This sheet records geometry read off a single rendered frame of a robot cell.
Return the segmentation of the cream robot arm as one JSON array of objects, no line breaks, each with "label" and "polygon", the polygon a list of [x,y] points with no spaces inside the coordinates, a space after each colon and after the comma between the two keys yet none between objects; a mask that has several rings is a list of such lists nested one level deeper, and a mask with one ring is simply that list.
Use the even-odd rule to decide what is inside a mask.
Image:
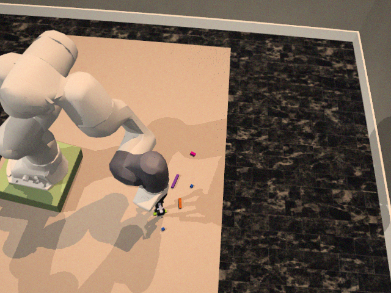
[{"label": "cream robot arm", "polygon": [[54,30],[39,35],[22,55],[0,56],[0,102],[9,115],[0,126],[0,155],[9,159],[8,181],[49,190],[65,177],[68,161],[48,130],[63,109],[89,137],[125,129],[109,169],[121,183],[139,186],[133,203],[150,212],[169,190],[167,162],[152,151],[155,135],[90,73],[69,74],[77,56],[74,41]]}]

